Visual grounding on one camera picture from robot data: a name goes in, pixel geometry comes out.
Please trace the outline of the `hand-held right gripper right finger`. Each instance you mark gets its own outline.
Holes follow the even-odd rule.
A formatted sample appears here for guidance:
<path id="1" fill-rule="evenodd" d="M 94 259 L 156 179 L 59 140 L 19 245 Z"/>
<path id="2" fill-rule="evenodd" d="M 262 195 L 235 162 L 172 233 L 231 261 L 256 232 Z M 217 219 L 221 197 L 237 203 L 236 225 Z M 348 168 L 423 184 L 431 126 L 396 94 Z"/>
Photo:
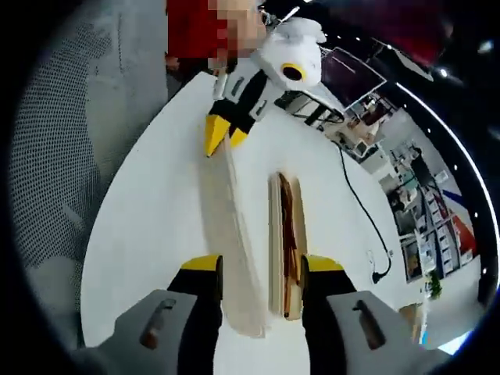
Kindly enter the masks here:
<path id="1" fill-rule="evenodd" d="M 358 291 L 333 259 L 302 257 L 302 325 L 312 374 L 411 374 L 414 346 L 404 318 Z"/>

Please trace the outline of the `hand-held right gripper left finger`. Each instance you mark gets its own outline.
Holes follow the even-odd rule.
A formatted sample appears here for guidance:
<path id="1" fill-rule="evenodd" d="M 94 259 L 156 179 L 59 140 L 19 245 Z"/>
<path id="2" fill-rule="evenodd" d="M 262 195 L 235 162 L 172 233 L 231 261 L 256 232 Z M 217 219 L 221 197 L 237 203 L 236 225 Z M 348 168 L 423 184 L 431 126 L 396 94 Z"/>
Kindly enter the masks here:
<path id="1" fill-rule="evenodd" d="M 97 349 L 109 374 L 211 374 L 222 324 L 223 258 L 185 262 L 166 290 L 122 313 Z"/>

